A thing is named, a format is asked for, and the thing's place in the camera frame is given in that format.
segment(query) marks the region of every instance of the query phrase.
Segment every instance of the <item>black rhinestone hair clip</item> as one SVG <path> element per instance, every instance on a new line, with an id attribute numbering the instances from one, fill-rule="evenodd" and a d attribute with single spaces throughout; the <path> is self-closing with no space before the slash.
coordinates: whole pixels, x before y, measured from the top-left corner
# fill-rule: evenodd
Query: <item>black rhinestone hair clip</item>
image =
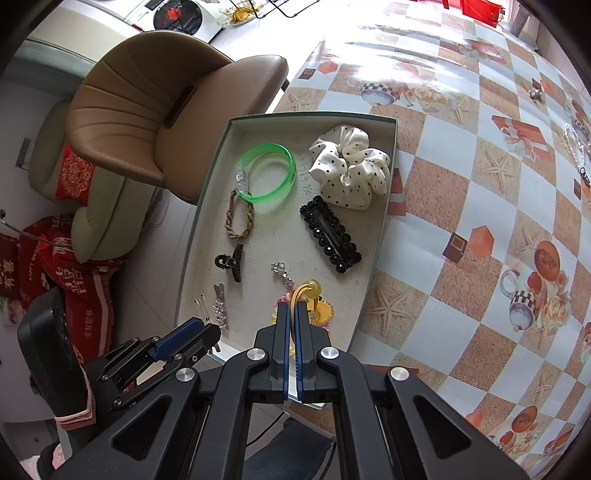
<path id="1" fill-rule="evenodd" d="M 348 268 L 361 262 L 357 245 L 351 241 L 345 227 L 320 195 L 300 207 L 300 213 L 337 272 L 345 273 Z"/>

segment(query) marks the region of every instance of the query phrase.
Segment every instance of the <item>orange cube print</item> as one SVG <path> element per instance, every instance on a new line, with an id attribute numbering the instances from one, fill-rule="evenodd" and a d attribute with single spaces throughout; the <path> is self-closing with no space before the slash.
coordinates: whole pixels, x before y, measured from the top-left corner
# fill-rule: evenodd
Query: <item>orange cube print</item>
<path id="1" fill-rule="evenodd" d="M 337 68 L 339 68 L 339 64 L 329 60 L 318 65 L 316 70 L 320 73 L 333 73 L 336 72 Z"/>
<path id="2" fill-rule="evenodd" d="M 495 244 L 495 237 L 486 225 L 477 226 L 472 229 L 468 246 L 477 257 L 488 257 L 492 253 L 492 246 Z"/>

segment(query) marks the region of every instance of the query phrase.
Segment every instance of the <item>brown leather chair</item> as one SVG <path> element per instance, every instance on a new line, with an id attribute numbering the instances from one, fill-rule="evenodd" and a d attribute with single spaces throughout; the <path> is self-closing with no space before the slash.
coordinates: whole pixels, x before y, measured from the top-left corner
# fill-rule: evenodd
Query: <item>brown leather chair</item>
<path id="1" fill-rule="evenodd" d="M 189 35 L 141 33 L 113 48 L 82 82 L 67 140 L 105 170 L 197 203 L 228 120 L 264 113 L 286 76 L 282 57 L 232 61 Z"/>

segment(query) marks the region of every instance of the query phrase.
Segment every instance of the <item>silver hair clip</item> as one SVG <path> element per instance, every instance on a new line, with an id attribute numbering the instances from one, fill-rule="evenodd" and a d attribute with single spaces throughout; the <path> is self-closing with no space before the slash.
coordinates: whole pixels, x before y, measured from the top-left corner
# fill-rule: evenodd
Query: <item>silver hair clip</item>
<path id="1" fill-rule="evenodd" d="M 197 307 L 199 308 L 199 313 L 201 314 L 201 317 L 203 319 L 203 323 L 206 325 L 208 323 L 211 323 L 212 321 L 209 319 L 209 309 L 207 308 L 207 300 L 205 299 L 205 295 L 203 295 L 203 293 L 201 294 L 201 302 L 199 302 L 198 299 L 195 299 L 195 303 L 197 304 Z M 222 351 L 222 349 L 220 348 L 219 344 L 216 343 L 213 346 L 216 349 L 216 352 L 219 353 Z"/>
<path id="2" fill-rule="evenodd" d="M 228 331 L 228 314 L 226 312 L 226 296 L 224 294 L 223 283 L 216 283 L 213 286 L 216 292 L 216 299 L 213 301 L 213 311 L 216 314 L 216 320 L 223 332 Z"/>
<path id="3" fill-rule="evenodd" d="M 294 287 L 294 281 L 287 275 L 285 264 L 283 262 L 274 262 L 271 264 L 271 271 L 281 277 L 283 285 L 287 289 Z"/>

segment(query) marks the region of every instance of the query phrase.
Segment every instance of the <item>cable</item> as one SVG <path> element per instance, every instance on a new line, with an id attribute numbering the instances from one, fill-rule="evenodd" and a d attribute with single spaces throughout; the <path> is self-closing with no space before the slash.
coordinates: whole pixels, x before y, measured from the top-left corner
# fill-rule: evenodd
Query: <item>cable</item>
<path id="1" fill-rule="evenodd" d="M 326 462 L 326 465 L 324 466 L 324 470 L 322 470 L 322 473 L 318 477 L 318 480 L 323 480 L 324 477 L 326 476 L 326 474 L 328 473 L 329 468 L 330 468 L 330 464 L 332 463 L 332 459 L 335 457 L 335 451 L 336 451 L 336 442 L 333 442 L 332 450 L 330 451 L 329 461 Z"/>
<path id="2" fill-rule="evenodd" d="M 273 421 L 271 422 L 271 424 L 270 424 L 270 425 L 269 425 L 269 426 L 268 426 L 268 427 L 267 427 L 265 430 L 263 430 L 263 431 L 261 432 L 261 434 L 260 434 L 258 437 L 256 437 L 256 438 L 255 438 L 253 441 L 251 441 L 251 442 L 248 442 L 248 443 L 246 444 L 246 446 L 247 446 L 247 447 L 250 447 L 250 445 L 252 445 L 253 443 L 255 443 L 255 442 L 259 441 L 259 440 L 261 439 L 261 437 L 262 437 L 264 434 L 266 434 L 266 433 L 267 433 L 267 432 L 268 432 L 268 431 L 271 429 L 271 427 L 272 427 L 272 426 L 273 426 L 275 423 L 277 423 L 277 422 L 279 421 L 279 419 L 280 419 L 280 418 L 283 416 L 283 414 L 284 414 L 284 413 L 285 413 L 285 412 L 284 412 L 284 411 L 282 411 L 282 412 L 279 414 L 279 416 L 278 416 L 278 417 L 277 417 L 275 420 L 273 420 Z"/>

